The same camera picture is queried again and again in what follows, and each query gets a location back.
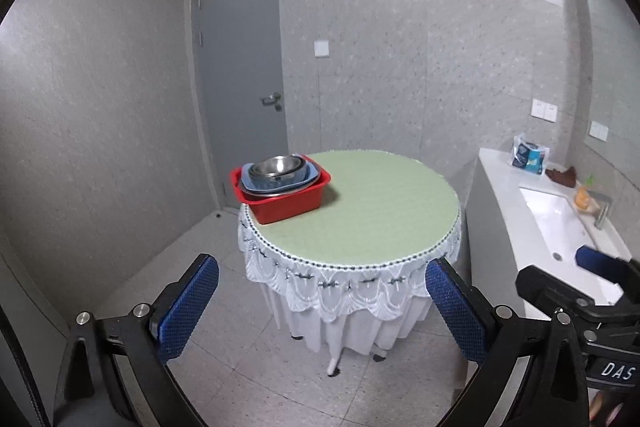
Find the wall socket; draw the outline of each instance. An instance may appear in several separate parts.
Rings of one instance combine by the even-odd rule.
[[[549,122],[555,122],[558,120],[558,106],[534,98],[531,104],[531,116],[542,118],[542,120]]]

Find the brown cloth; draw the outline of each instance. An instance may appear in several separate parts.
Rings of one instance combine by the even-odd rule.
[[[575,187],[576,173],[574,166],[569,167],[564,172],[557,171],[556,169],[545,169],[545,174],[549,176],[549,179],[551,179],[551,181],[553,182],[569,188]]]

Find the sink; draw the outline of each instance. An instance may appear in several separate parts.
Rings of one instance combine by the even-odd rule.
[[[542,237],[548,247],[548,255],[562,265],[558,266],[558,273],[552,271],[553,275],[578,288],[578,290],[581,287],[588,286],[588,283],[591,282],[589,279],[595,278],[604,295],[604,301],[593,296],[596,299],[596,304],[615,304],[622,295],[622,289],[617,284],[612,284],[601,277],[597,277],[575,264],[575,251],[578,248],[587,245],[597,249],[597,245],[569,201],[564,196],[532,190],[531,188],[520,187],[520,191],[542,233]],[[548,266],[549,263],[544,262],[544,266],[541,267],[546,269]]]

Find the metal bowl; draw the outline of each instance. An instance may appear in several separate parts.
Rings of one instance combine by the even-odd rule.
[[[300,156],[274,156],[249,167],[255,188],[268,190],[301,182],[306,176],[306,160]]]

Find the plastic bag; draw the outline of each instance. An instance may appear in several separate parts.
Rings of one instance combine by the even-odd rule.
[[[525,140],[524,133],[513,137],[511,165],[535,174],[545,171],[546,158],[551,149]]]

